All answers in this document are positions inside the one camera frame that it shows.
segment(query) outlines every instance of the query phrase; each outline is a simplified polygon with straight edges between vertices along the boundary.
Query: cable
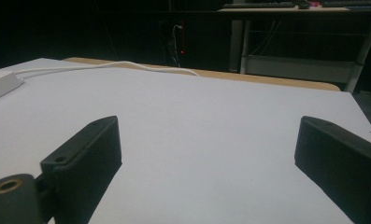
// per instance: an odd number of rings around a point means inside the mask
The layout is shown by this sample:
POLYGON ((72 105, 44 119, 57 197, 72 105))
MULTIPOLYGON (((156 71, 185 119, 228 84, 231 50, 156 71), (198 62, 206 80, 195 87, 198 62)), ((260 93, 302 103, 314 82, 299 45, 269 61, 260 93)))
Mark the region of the cable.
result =
POLYGON ((273 36, 275 35, 275 33, 278 30, 278 28, 280 27, 280 25, 281 25, 281 21, 278 23, 278 25, 276 26, 275 30, 272 32, 272 35, 269 37, 269 39, 267 40, 266 44, 264 45, 264 48, 262 49, 262 51, 260 53, 261 56, 264 54, 264 51, 269 46, 270 41, 272 40, 273 36))
POLYGON ((261 42, 261 44, 251 53, 249 54, 249 56, 255 54, 263 45, 264 43, 270 39, 270 36, 273 34, 273 30, 275 30, 275 25, 276 25, 276 21, 273 21, 272 22, 272 26, 270 27, 270 30, 269 30, 269 33, 267 34, 267 36, 264 38, 264 40, 261 42))
POLYGON ((104 67, 112 67, 114 65, 118 64, 130 64, 134 67, 151 71, 151 72, 163 72, 163 73, 170 73, 170 72, 186 72, 189 74, 192 74, 194 76, 200 77, 197 73, 190 69, 186 68, 152 68, 147 67, 138 63, 132 63, 132 62, 114 62, 114 63, 103 63, 98 65, 85 65, 85 66, 72 66, 72 67, 46 67, 46 68, 32 68, 32 69, 25 69, 25 70, 19 70, 15 71, 14 74, 22 74, 22 73, 30 73, 30 72, 46 72, 46 71, 73 71, 73 70, 82 70, 82 69, 95 69, 95 68, 104 68, 104 67))
POLYGON ((106 29, 106 33, 107 33, 108 40, 109 40, 109 45, 111 46, 112 51, 113 51, 113 53, 115 54, 115 59, 116 59, 116 60, 119 60, 118 53, 116 52, 116 50, 115 50, 115 46, 113 45, 112 36, 111 36, 110 33, 109 33, 109 30, 108 30, 108 27, 107 27, 106 20, 105 20, 105 19, 102 19, 102 21, 103 21, 103 24, 104 24, 104 28, 106 29))

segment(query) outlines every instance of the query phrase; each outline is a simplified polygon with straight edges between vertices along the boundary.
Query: white power strip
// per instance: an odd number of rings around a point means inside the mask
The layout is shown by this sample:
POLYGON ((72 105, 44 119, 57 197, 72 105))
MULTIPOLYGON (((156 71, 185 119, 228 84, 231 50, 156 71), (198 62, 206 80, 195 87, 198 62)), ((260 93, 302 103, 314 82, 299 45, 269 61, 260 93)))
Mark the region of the white power strip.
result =
POLYGON ((12 71, 0 71, 0 97, 18 88, 23 83, 12 71))

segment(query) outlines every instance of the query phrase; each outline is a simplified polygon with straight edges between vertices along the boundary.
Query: keyboard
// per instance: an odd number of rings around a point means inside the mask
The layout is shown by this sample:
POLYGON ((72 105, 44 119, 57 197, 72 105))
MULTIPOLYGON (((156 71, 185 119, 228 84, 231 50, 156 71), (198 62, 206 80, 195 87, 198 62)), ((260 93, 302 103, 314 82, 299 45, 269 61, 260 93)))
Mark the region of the keyboard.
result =
POLYGON ((371 0, 321 2, 322 7, 371 7, 371 0))
POLYGON ((233 3, 225 4, 223 8, 281 8, 295 7, 292 2, 269 2, 269 3, 233 3))

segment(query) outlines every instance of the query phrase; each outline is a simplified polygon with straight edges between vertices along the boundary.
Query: metal desk leg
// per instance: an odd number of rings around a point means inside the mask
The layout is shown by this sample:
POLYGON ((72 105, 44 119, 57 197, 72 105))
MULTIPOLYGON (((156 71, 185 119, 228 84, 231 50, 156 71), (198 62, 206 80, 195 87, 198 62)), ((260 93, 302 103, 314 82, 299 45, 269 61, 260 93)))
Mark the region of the metal desk leg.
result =
POLYGON ((231 56, 229 61, 229 72, 240 71, 241 53, 243 44, 243 21, 232 21, 231 56))
POLYGON ((247 56, 249 54, 250 21, 246 21, 244 27, 243 51, 241 54, 240 74, 246 74, 247 56))
POLYGON ((346 83, 345 91, 353 92, 356 87, 357 81, 360 77, 361 72, 363 71, 363 66, 365 63, 366 56, 368 51, 371 48, 371 26, 369 28, 368 35, 365 37, 364 42, 361 46, 360 52, 355 61, 355 65, 350 71, 350 77, 346 83))

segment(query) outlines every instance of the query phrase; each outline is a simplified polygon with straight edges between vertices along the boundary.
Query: dark wall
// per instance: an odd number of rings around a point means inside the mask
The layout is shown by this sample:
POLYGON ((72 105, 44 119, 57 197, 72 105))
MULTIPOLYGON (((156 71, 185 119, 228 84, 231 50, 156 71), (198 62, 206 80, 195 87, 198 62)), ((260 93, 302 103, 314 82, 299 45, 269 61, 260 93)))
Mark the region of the dark wall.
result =
POLYGON ((0 3, 0 67, 35 58, 113 58, 106 31, 80 0, 0 3))
MULTIPOLYGON (((216 10, 225 1, 173 1, 181 11, 216 10)), ((167 36, 174 24, 184 28, 187 67, 228 70, 230 22, 214 18, 143 18, 141 11, 168 11, 163 0, 6 1, 0 2, 0 67, 36 58, 88 57, 173 65, 167 36), (117 12, 106 18, 104 10, 117 12), (121 13, 138 13, 122 17, 121 13)))

